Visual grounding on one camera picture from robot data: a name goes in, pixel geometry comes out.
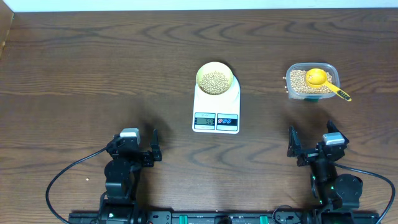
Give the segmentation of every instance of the white wall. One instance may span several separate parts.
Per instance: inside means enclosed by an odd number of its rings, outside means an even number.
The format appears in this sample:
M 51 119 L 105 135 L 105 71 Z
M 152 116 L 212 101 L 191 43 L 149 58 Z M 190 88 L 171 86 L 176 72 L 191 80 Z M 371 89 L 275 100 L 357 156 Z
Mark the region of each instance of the white wall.
M 398 7 L 398 0 L 4 0 L 14 12 Z

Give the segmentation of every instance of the green clip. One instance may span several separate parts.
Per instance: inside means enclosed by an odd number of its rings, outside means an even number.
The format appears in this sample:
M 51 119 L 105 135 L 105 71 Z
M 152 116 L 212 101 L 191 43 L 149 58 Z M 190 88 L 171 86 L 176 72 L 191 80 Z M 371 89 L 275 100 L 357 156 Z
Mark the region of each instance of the green clip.
M 268 217 L 260 216 L 260 224 L 268 224 Z
M 188 216 L 180 215 L 180 224 L 188 224 Z

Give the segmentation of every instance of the cable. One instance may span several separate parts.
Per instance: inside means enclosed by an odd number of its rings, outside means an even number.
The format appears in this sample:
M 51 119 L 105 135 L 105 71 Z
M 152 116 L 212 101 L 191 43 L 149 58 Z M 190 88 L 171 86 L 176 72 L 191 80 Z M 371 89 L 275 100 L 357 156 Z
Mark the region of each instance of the cable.
M 386 209 L 384 209 L 384 212 L 381 214 L 381 216 L 379 217 L 379 219 L 378 219 L 377 222 L 375 223 L 375 224 L 379 224 L 379 223 L 381 222 L 381 220 L 386 216 L 388 210 L 391 208 L 391 205 L 392 205 L 392 203 L 394 202 L 394 198 L 396 197 L 396 188 L 394 187 L 394 184 L 391 182 L 391 180 L 387 179 L 386 177 L 383 177 L 382 175 L 375 174 L 375 173 L 373 173 L 373 172 L 369 172 L 369 171 L 365 171 L 365 170 L 360 170 L 360 169 L 355 169 L 355 168 L 351 168 L 351 167 L 346 167 L 346 166 L 343 166 L 343 165 L 336 164 L 336 163 L 334 163 L 334 162 L 331 162 L 331 164 L 333 164 L 333 165 L 335 165 L 335 166 L 337 166 L 337 167 L 340 167 L 340 168 L 342 168 L 342 169 L 346 169 L 346 170 L 350 170 L 350 171 L 355 171 L 355 172 L 360 172 L 360 173 L 362 173 L 362 174 L 367 174 L 367 175 L 372 175 L 372 176 L 374 176 L 374 177 L 378 177 L 378 178 L 380 178 L 380 179 L 382 179 L 382 180 L 385 180 L 387 183 L 390 184 L 390 186 L 391 186 L 391 198 L 390 198 L 389 203 L 387 204 Z
M 278 209 L 280 209 L 281 207 L 289 207 L 289 208 L 291 208 L 292 210 L 293 210 L 293 208 L 290 206 L 290 205 L 279 205 L 275 210 L 274 210 L 274 212 L 272 212 L 272 219 L 275 221 L 275 222 L 277 222 L 277 223 L 280 223 L 280 222 L 278 222 L 276 219 L 275 219 L 275 212 L 278 210 Z M 293 211 L 294 212 L 294 214 L 296 215 L 296 217 L 300 220 L 298 223 L 301 223 L 301 216 L 299 216 L 295 211 Z
M 71 224 L 70 222 L 66 221 L 66 219 L 62 218 L 62 217 L 54 210 L 54 208 L 51 206 L 50 199 L 49 199 L 49 193 L 50 193 L 51 186 L 52 186 L 52 185 L 54 184 L 54 182 L 58 179 L 58 177 L 60 177 L 65 171 L 67 171 L 68 169 L 70 169 L 71 167 L 73 167 L 73 166 L 76 165 L 76 164 L 79 164 L 79 163 L 81 163 L 81 162 L 83 162 L 83 161 L 85 161 L 85 160 L 87 160 L 87 159 L 90 159 L 90 158 L 92 158 L 92 157 L 95 157 L 96 155 L 98 155 L 99 153 L 105 151 L 106 149 L 107 149 L 107 147 L 105 147 L 105 148 L 99 150 L 99 151 L 96 152 L 96 153 L 93 153 L 93 154 L 91 154 L 91 155 L 89 155 L 89 156 L 87 156 L 87 157 L 84 157 L 84 158 L 82 158 L 82 159 L 80 159 L 80 160 L 78 160 L 78 161 L 76 161 L 76 162 L 70 164 L 70 165 L 67 166 L 65 169 L 63 169 L 59 174 L 57 174 L 57 175 L 51 180 L 51 182 L 49 183 L 49 186 L 47 187 L 47 190 L 45 191 L 45 201 L 47 202 L 47 206 L 49 207 L 50 211 L 55 215 L 55 217 L 57 217 L 57 218 L 58 218 L 59 220 L 61 220 L 62 222 L 66 223 L 66 224 Z

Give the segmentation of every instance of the pile of beans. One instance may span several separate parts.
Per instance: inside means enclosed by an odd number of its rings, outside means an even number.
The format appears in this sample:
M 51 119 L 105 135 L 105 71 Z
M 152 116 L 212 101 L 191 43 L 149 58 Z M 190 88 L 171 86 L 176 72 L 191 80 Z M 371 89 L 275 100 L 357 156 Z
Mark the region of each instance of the pile of beans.
M 220 72 L 207 73 L 200 82 L 200 88 L 208 94 L 219 95 L 228 90 L 228 79 Z
M 332 93 L 332 91 L 327 87 L 323 86 L 321 88 L 311 88 L 305 82 L 305 74 L 307 71 L 304 70 L 292 70 L 290 73 L 290 82 L 292 84 L 292 88 L 297 93 L 308 93 L 308 94 L 320 94 L 320 93 Z M 328 75 L 328 81 L 331 83 L 331 75 L 326 72 Z

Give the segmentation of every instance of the scoop handle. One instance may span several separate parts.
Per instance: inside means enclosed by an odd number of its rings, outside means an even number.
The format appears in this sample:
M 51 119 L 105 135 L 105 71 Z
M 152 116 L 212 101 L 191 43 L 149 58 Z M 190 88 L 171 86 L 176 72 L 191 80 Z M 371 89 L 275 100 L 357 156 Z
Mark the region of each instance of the scoop handle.
M 338 96 L 340 96 L 344 100 L 351 101 L 351 97 L 349 96 L 349 94 L 347 94 L 343 90 L 340 90 L 340 88 L 338 88 L 337 86 L 331 84 L 330 82 L 326 82 L 325 86 L 327 86 L 331 91 L 335 92 Z

